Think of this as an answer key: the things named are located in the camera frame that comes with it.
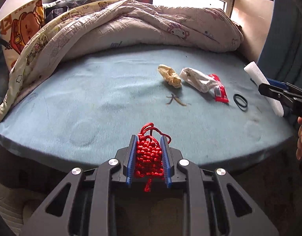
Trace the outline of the person's right hand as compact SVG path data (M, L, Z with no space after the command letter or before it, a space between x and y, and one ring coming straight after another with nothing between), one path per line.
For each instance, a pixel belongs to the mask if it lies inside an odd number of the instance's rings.
M297 141L297 150L296 150L296 158L298 160L302 159L302 118L298 117L297 119L300 128L298 130L298 141Z

